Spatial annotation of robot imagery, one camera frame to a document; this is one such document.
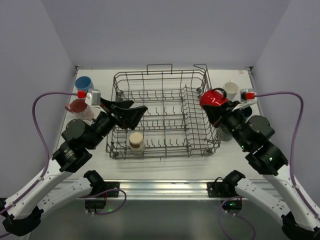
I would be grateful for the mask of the red mug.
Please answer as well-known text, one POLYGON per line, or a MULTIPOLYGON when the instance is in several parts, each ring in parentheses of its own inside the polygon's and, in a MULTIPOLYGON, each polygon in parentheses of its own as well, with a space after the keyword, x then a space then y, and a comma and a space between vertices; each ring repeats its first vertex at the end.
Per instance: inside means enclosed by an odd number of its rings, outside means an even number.
POLYGON ((200 97, 199 104, 201 107, 203 106, 219 107, 228 101, 229 100, 227 98, 227 92, 221 87, 216 87, 206 91, 200 97))

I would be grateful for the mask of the dark grey mug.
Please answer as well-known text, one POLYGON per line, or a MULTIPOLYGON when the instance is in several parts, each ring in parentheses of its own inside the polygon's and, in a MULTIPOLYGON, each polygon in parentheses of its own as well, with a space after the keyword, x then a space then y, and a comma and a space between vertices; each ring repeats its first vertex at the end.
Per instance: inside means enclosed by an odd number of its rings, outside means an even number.
POLYGON ((217 137, 220 141, 223 141, 223 142, 228 142, 233 139, 232 134, 225 127, 218 128, 217 137))

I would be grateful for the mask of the pink ghost pattern mug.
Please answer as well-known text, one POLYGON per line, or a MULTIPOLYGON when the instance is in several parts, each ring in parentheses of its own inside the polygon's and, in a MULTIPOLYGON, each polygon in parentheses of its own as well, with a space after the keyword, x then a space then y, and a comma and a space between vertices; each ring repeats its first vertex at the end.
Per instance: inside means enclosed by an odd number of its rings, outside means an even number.
POLYGON ((82 98, 77 98, 71 103, 67 103, 64 108, 75 115, 77 119, 91 121, 94 118, 94 113, 89 105, 82 98))

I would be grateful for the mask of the blue plastic tumbler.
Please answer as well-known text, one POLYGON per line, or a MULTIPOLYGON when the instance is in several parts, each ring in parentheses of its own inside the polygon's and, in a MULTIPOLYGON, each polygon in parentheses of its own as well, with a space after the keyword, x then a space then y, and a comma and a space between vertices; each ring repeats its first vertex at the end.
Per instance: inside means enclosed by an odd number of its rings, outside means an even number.
POLYGON ((87 92, 89 89, 94 88, 92 79, 88 76, 81 76, 75 80, 75 87, 78 91, 87 92))

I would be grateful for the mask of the cream and brown mug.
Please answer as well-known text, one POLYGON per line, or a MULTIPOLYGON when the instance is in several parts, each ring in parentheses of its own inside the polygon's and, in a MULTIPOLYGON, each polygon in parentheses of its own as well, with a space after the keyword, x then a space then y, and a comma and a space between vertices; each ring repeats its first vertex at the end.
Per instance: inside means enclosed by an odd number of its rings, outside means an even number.
POLYGON ((146 149, 144 136, 140 132, 132 132, 129 135, 129 147, 134 154, 142 154, 146 149))

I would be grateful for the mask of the white faceted ceramic mug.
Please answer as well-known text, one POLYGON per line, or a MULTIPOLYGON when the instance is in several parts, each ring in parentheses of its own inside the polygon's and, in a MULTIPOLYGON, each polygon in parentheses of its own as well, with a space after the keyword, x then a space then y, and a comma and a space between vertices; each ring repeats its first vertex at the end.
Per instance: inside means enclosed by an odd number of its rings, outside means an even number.
POLYGON ((226 92, 226 98, 230 101, 232 101, 239 92, 239 86, 233 81, 226 82, 223 89, 226 92))

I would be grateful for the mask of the dark green mug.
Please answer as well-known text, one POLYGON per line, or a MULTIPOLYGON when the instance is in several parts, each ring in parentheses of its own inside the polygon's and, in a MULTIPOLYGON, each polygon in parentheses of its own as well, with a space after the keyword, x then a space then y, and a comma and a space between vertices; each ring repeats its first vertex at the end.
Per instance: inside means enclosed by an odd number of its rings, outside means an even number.
POLYGON ((241 110, 242 115, 247 119, 253 114, 251 106, 247 106, 241 110))

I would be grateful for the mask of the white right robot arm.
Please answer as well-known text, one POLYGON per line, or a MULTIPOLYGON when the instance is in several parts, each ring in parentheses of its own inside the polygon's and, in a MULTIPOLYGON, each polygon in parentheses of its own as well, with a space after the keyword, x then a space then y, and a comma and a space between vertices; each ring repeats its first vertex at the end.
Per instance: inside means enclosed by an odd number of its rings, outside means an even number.
POLYGON ((227 129, 242 151, 249 165, 262 175, 278 192, 280 199, 255 185, 237 170, 222 180, 218 190, 230 197, 241 196, 264 210, 280 225, 291 240, 318 240, 320 219, 303 202, 290 175, 290 165, 282 151, 270 142, 275 133, 263 116, 254 115, 245 120, 235 104, 227 101, 221 105, 202 104, 209 122, 215 128, 227 129))

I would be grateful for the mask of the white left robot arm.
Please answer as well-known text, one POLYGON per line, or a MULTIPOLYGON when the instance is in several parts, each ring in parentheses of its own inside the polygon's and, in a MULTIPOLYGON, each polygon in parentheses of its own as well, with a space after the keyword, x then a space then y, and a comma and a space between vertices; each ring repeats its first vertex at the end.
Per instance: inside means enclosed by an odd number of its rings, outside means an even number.
POLYGON ((114 129, 134 130, 147 107, 133 107, 132 100, 108 101, 101 99, 102 111, 90 123, 81 119, 71 120, 61 136, 64 142, 53 153, 43 170, 19 192, 0 200, 0 214, 5 230, 15 236, 24 236, 37 228, 45 215, 54 209, 81 197, 99 196, 105 190, 103 178, 95 171, 66 188, 54 188, 76 173, 91 158, 101 141, 114 129))

